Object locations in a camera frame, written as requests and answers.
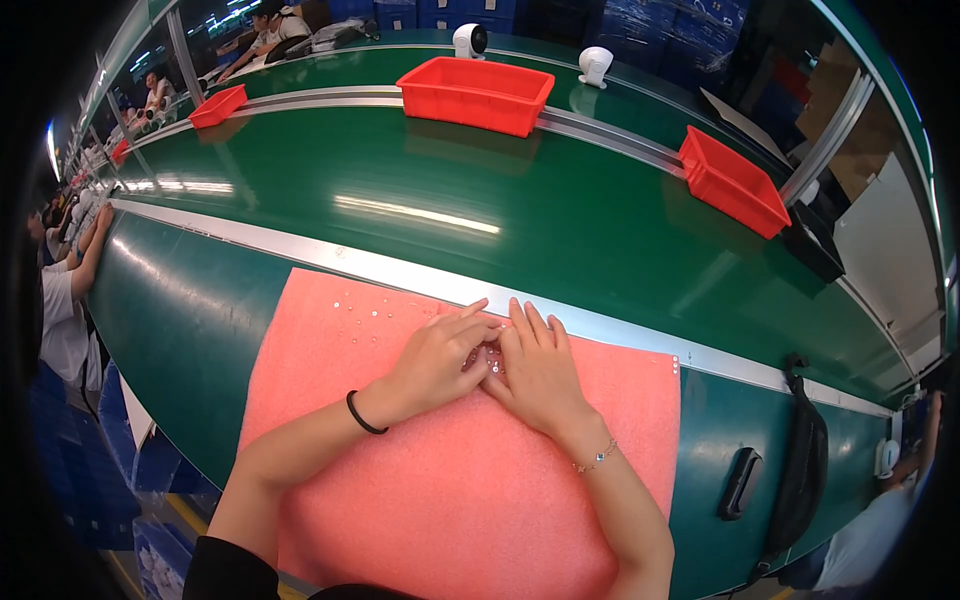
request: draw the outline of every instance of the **hair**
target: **hair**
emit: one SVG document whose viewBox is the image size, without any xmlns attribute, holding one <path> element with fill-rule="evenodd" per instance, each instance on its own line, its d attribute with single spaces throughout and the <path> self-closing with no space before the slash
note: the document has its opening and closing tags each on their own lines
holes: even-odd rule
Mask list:
<svg viewBox="0 0 960 600">
<path fill-rule="evenodd" d="M 263 0 L 256 8 L 250 11 L 250 15 L 265 16 L 268 19 L 272 19 L 284 6 L 282 0 Z"/>
</svg>

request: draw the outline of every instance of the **red plastic bin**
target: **red plastic bin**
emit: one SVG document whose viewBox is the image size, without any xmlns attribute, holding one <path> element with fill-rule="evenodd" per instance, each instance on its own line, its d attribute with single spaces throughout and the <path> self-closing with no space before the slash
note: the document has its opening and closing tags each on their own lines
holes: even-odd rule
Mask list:
<svg viewBox="0 0 960 600">
<path fill-rule="evenodd" d="M 790 225 L 770 176 L 706 133 L 686 126 L 680 160 L 694 198 L 722 210 L 768 240 Z"/>
<path fill-rule="evenodd" d="M 221 89 L 206 99 L 206 102 L 190 113 L 187 118 L 193 123 L 193 129 L 220 125 L 235 110 L 247 102 L 246 84 Z"/>
<path fill-rule="evenodd" d="M 396 82 L 408 117 L 448 121 L 526 137 L 554 77 L 491 60 L 436 57 Z"/>
</svg>

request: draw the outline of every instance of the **worker's hand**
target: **worker's hand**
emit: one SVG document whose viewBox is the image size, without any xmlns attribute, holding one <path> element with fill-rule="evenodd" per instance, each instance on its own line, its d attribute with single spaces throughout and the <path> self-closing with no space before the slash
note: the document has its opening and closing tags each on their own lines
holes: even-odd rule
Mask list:
<svg viewBox="0 0 960 600">
<path fill-rule="evenodd" d="M 524 315 L 516 298 L 510 299 L 510 319 L 513 326 L 500 334 L 507 385 L 488 374 L 483 388 L 518 419 L 559 442 L 598 416 L 580 389 L 564 325 L 550 315 L 550 331 L 531 302 Z"/>
<path fill-rule="evenodd" d="M 97 216 L 94 223 L 97 228 L 106 231 L 110 227 L 110 224 L 113 223 L 113 205 L 110 203 L 101 204 L 100 208 L 97 209 Z"/>
<path fill-rule="evenodd" d="M 487 303 L 482 299 L 459 312 L 434 317 L 410 336 L 394 368 L 381 379 L 399 403 L 399 420 L 466 396 L 490 372 L 487 361 L 479 360 L 463 371 L 476 347 L 500 335 L 499 321 L 477 315 Z"/>
</svg>

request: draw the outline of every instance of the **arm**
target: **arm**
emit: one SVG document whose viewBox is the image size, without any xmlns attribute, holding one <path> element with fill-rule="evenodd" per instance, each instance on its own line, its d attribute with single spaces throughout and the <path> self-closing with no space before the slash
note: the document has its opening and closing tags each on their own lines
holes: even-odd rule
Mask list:
<svg viewBox="0 0 960 600">
<path fill-rule="evenodd" d="M 379 429 L 475 388 L 489 366 L 478 361 L 462 372 L 463 363 L 474 348 L 500 334 L 497 321 L 476 315 L 486 305 L 480 300 L 416 331 L 393 370 L 354 395 L 357 413 Z M 277 518 L 284 492 L 369 435 L 340 400 L 257 438 L 237 455 L 206 534 L 236 544 L 276 568 Z"/>
<path fill-rule="evenodd" d="M 93 241 L 93 236 L 96 235 L 97 229 L 100 228 L 101 215 L 103 214 L 104 204 L 99 209 L 97 209 L 97 214 L 93 218 L 93 223 L 90 224 L 90 227 L 84 231 L 84 234 L 80 236 L 80 241 L 77 242 L 77 251 L 71 252 L 66 257 L 66 268 L 68 271 L 73 271 L 80 266 L 80 263 L 84 260 L 84 255 L 88 248 L 90 248 L 90 242 Z"/>
<path fill-rule="evenodd" d="M 79 267 L 73 270 L 73 277 L 70 279 L 70 295 L 73 300 L 79 300 L 93 287 L 93 280 L 97 275 L 97 266 L 100 264 L 100 254 L 104 249 L 104 242 L 107 239 L 107 231 L 110 223 L 113 221 L 113 206 L 109 203 L 101 207 L 102 212 L 97 213 L 94 224 L 96 227 L 84 253 L 84 260 Z"/>
<path fill-rule="evenodd" d="M 507 385 L 489 375 L 483 383 L 520 420 L 545 433 L 577 465 L 591 465 L 606 451 L 611 433 L 584 399 L 561 322 L 548 318 L 552 333 L 533 304 L 526 315 L 510 301 L 513 326 L 500 336 Z M 666 598 L 673 568 L 673 539 L 653 496 L 630 463 L 614 451 L 581 475 L 604 536 L 619 560 L 608 597 Z"/>
<path fill-rule="evenodd" d="M 917 481 L 924 479 L 926 472 L 933 464 L 933 456 L 937 451 L 937 435 L 940 433 L 940 409 L 943 406 L 943 395 L 940 391 L 934 392 L 930 399 L 930 409 L 926 412 L 924 424 L 924 440 L 920 444 L 920 472 Z"/>
<path fill-rule="evenodd" d="M 247 64 L 250 59 L 253 58 L 253 55 L 262 56 L 267 54 L 274 49 L 274 46 L 276 46 L 276 44 L 261 44 L 259 46 L 256 44 L 252 45 L 247 52 L 240 55 L 239 59 L 235 60 L 232 65 L 224 69 L 224 72 L 221 73 L 220 77 L 217 78 L 217 83 L 221 84 L 222 82 L 225 82 L 230 75 L 233 75 L 233 71 L 236 71 L 243 65 Z"/>
</svg>

